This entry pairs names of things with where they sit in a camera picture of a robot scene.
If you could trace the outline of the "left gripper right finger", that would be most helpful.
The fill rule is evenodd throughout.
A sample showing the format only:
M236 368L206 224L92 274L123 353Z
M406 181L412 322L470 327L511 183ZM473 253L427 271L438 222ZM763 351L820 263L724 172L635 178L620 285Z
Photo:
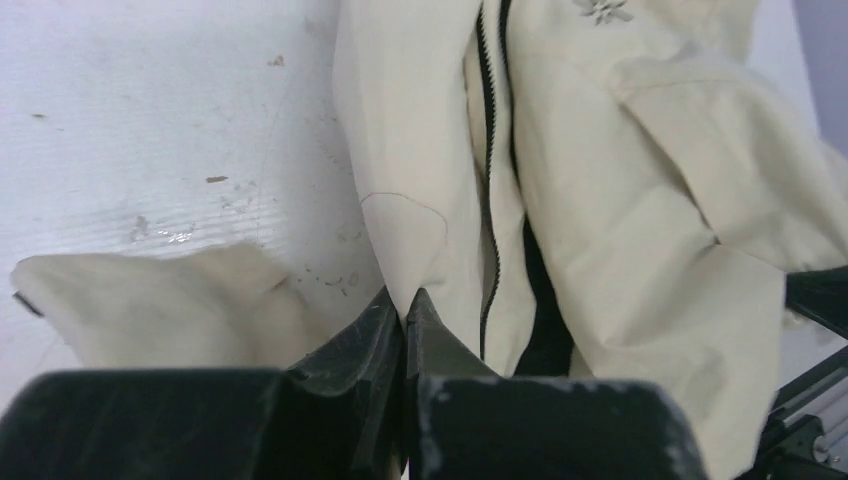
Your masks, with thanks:
M658 386L505 378L419 290L406 319L413 479L703 479L694 435Z

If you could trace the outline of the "beige zip jacket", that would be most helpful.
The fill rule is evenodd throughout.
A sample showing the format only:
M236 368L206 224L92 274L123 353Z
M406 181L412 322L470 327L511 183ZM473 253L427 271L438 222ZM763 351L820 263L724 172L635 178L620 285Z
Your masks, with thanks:
M754 464L847 166L754 1L5 1L1 243L72 370L280 369L419 290L505 377L631 380Z

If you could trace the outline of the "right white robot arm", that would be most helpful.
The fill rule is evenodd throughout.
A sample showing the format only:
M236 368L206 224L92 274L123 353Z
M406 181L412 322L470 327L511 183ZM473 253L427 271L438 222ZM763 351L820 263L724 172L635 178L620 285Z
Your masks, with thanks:
M791 313L847 338L847 268L790 273ZM847 477L847 349L821 360L781 387L742 479Z

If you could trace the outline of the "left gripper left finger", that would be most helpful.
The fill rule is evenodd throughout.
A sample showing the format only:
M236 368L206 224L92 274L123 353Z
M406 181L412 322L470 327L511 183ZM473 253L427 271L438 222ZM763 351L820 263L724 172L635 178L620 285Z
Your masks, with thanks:
M404 340L381 291L285 369L42 375L1 419L5 479L396 479Z

